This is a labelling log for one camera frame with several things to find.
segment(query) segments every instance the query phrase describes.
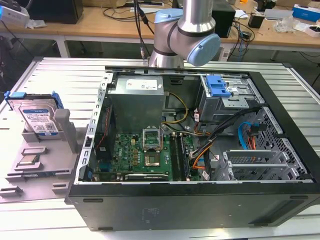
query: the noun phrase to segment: motherboard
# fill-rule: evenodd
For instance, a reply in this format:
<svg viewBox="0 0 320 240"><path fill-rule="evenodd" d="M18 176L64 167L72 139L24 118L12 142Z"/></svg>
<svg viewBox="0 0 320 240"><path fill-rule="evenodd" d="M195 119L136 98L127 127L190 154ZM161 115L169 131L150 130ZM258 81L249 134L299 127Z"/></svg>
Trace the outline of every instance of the motherboard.
<svg viewBox="0 0 320 240"><path fill-rule="evenodd" d="M160 149L148 149L144 142ZM191 135L117 134L111 161L101 160L99 181L185 181L190 177L189 154L195 146Z"/></svg>

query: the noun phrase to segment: blue box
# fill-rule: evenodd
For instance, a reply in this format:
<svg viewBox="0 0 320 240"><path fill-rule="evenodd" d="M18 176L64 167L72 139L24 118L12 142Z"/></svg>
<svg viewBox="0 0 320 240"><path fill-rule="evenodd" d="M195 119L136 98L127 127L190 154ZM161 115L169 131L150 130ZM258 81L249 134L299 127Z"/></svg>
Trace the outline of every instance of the blue box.
<svg viewBox="0 0 320 240"><path fill-rule="evenodd" d="M293 7L293 17L298 19L304 19L311 22L316 22L320 19L320 9L314 7L300 7L295 4Z"/></svg>

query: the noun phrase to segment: aluminum table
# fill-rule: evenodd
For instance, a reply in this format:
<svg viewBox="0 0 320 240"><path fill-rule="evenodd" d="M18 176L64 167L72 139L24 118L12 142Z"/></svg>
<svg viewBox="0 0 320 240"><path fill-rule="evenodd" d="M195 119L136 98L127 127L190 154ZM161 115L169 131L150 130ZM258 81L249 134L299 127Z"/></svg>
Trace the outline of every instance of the aluminum table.
<svg viewBox="0 0 320 240"><path fill-rule="evenodd" d="M33 61L12 92L45 94L55 90L76 128L90 120L105 66L146 66L143 60L43 58ZM210 62L204 68L260 72L297 126L320 156L320 97L291 67L281 63ZM5 102L0 104L0 186L23 140L21 119ZM318 239L320 206L312 206L278 227L91 232L77 210L64 199L0 204L0 238L17 239Z"/></svg>

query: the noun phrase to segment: plastic bag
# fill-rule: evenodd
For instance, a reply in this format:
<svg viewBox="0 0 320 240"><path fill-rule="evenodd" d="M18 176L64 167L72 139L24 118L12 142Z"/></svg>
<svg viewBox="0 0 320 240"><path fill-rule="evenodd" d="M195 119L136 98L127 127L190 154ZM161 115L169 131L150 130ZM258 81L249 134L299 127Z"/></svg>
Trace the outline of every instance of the plastic bag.
<svg viewBox="0 0 320 240"><path fill-rule="evenodd" d="M277 20L273 27L277 33L295 32L294 27L298 23L300 23L300 21L294 19L293 16L287 16L282 20Z"/></svg>
<svg viewBox="0 0 320 240"><path fill-rule="evenodd" d="M46 25L45 21L43 21L43 20L32 20L32 19L30 19L28 24L27 24L27 27L30 28L30 29L44 28L46 26L47 25Z"/></svg>

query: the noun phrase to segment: ram slot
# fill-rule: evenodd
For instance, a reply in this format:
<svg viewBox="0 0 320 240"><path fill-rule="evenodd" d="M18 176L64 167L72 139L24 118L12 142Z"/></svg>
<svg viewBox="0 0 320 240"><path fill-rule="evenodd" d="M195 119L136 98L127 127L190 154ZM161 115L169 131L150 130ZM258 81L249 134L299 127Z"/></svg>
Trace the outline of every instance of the ram slot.
<svg viewBox="0 0 320 240"><path fill-rule="evenodd" d="M188 159L186 156L186 150L185 150L185 143L183 136L177 137L177 151L178 151L178 158L179 158L179 167L181 171L181 178L183 181L186 180L186 178L189 177L189 164Z"/></svg>
<svg viewBox="0 0 320 240"><path fill-rule="evenodd" d="M172 167L172 178L173 181L180 181L180 172L177 158L177 147L176 147L176 139L170 135L170 156L171 156L171 167Z"/></svg>

